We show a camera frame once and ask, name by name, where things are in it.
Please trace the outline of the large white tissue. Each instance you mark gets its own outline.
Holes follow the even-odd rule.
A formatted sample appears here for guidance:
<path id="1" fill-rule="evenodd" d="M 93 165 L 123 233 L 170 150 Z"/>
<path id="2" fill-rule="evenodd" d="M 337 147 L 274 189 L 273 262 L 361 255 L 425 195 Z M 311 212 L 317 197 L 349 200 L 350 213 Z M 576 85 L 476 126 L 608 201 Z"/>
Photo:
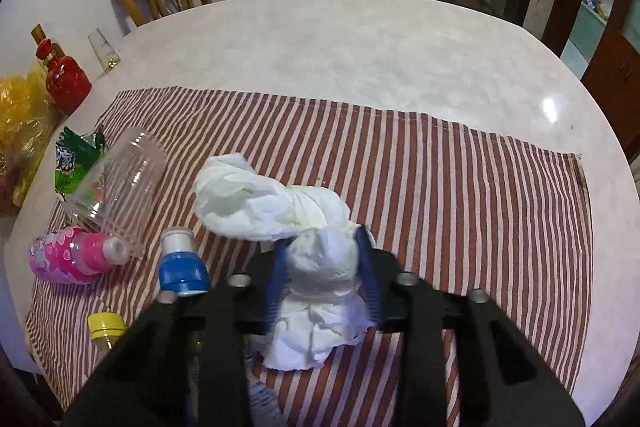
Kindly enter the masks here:
<path id="1" fill-rule="evenodd" d="M 262 246 L 288 241 L 277 315 L 254 343 L 265 367 L 315 369 L 333 349 L 363 340 L 373 323 L 359 294 L 358 225 L 340 196 L 262 176 L 238 153 L 208 158 L 193 192 L 209 232 Z"/>

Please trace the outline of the blue label plastic bottle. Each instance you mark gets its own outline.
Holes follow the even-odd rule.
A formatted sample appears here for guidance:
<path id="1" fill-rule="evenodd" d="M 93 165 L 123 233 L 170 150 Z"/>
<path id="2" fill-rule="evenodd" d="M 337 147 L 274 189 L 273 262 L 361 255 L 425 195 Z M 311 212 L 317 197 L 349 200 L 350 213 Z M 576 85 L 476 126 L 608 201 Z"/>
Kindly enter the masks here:
<path id="1" fill-rule="evenodd" d="M 210 280 L 206 265 L 194 248 L 194 234 L 186 228 L 172 228 L 160 234 L 158 280 L 162 291 L 178 297 L 207 293 Z"/>

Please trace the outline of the red striped table cloth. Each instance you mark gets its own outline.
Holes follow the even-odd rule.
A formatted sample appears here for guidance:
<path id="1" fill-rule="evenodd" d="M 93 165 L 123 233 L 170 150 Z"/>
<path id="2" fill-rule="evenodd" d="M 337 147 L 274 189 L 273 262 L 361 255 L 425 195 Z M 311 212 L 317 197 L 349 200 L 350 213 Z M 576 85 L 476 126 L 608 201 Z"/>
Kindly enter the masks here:
<path id="1" fill-rule="evenodd" d="M 192 187 L 210 156 L 240 152 L 286 185 L 329 188 L 378 245 L 444 291 L 482 286 L 574 385 L 590 308 L 591 213 L 575 155 L 425 114 L 295 96 L 150 88 L 120 92 L 99 118 L 108 142 L 131 127 L 160 140 L 168 167 L 143 233 L 145 256 L 89 286 L 39 282 L 26 327 L 69 405 L 98 363 L 93 311 L 136 317 L 156 286 L 160 230 L 192 225 L 210 275 L 256 246 L 198 225 Z"/>

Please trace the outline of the yellow label plastic bottle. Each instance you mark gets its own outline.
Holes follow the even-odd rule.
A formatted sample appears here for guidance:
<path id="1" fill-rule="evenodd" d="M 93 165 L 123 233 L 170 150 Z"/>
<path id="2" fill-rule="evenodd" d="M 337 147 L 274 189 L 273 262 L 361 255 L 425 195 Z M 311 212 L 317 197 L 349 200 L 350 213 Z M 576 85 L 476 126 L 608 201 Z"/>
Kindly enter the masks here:
<path id="1" fill-rule="evenodd" d="M 87 325 L 91 341 L 101 352 L 112 350 L 127 329 L 124 319 L 113 312 L 93 313 L 87 317 Z"/>

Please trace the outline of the clear plastic cup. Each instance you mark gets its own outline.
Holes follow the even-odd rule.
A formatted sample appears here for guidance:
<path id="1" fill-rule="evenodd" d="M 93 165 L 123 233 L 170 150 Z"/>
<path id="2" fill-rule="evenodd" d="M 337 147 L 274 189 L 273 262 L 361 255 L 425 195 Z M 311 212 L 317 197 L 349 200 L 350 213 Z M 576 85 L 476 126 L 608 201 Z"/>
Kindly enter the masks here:
<path id="1" fill-rule="evenodd" d="M 143 257 L 143 234 L 166 165 L 166 152 L 152 134 L 125 130 L 65 197 L 67 216 L 91 232 L 118 237 L 130 254 Z"/>

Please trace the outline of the pink small bottle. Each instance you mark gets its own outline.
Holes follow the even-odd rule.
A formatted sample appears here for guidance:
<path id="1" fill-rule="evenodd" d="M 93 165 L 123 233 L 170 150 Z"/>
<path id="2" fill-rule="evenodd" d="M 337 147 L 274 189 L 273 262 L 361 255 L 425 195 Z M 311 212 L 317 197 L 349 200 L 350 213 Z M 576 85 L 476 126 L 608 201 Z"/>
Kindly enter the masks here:
<path id="1" fill-rule="evenodd" d="M 35 276 L 52 284 L 90 284 L 130 259 L 127 244 L 118 237 L 79 227 L 37 237 L 27 254 Z"/>

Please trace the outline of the green snack wrapper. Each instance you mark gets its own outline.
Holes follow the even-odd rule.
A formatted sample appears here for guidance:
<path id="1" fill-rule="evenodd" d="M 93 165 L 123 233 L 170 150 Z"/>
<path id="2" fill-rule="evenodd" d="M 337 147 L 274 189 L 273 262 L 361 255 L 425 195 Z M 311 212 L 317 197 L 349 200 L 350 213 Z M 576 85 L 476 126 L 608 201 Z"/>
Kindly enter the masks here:
<path id="1" fill-rule="evenodd" d="M 64 127 L 54 149 L 54 191 L 64 202 L 107 151 L 103 124 L 88 134 L 77 134 L 69 127 Z"/>

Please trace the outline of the drinking glass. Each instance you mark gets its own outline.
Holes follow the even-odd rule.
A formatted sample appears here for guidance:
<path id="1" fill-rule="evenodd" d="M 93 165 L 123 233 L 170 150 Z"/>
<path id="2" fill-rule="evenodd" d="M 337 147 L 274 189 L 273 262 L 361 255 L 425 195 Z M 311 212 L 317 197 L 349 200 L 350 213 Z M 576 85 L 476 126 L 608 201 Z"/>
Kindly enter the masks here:
<path id="1" fill-rule="evenodd" d="M 88 40 L 103 72 L 111 72 L 120 63 L 120 56 L 111 43 L 107 41 L 104 33 L 99 28 L 96 28 L 90 32 Z"/>

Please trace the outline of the dark red wooden door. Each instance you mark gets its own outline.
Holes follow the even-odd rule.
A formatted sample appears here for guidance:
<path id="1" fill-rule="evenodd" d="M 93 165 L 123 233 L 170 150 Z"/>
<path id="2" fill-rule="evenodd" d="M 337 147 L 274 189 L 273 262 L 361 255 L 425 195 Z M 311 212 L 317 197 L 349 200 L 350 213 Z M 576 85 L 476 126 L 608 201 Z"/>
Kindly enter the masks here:
<path id="1" fill-rule="evenodd" d="M 611 125 L 628 161 L 639 156 L 639 50 L 626 31 L 634 0 L 613 0 L 580 81 Z M 570 40 L 582 0 L 554 0 L 542 42 L 560 55 Z"/>

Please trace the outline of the red liquor bottle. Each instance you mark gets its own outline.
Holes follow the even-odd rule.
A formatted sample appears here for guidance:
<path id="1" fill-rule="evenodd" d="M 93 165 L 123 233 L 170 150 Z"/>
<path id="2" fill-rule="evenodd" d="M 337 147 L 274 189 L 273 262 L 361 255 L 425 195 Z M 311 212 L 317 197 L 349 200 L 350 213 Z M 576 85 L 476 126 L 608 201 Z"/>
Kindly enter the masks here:
<path id="1" fill-rule="evenodd" d="M 66 115 L 72 115 L 92 89 L 92 84 L 75 59 L 66 55 L 40 25 L 32 28 L 36 57 L 47 69 L 46 89 L 53 102 Z"/>

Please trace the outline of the yellow plastic bag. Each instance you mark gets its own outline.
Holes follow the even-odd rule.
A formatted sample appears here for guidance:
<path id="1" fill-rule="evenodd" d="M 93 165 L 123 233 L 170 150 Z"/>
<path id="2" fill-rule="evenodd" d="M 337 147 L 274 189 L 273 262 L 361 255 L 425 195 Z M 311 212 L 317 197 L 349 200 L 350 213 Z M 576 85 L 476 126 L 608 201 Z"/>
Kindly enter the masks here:
<path id="1" fill-rule="evenodd" d="M 2 217 L 15 215 L 22 207 L 51 135 L 63 118 L 46 89 L 46 78 L 38 62 L 25 77 L 1 78 Z"/>

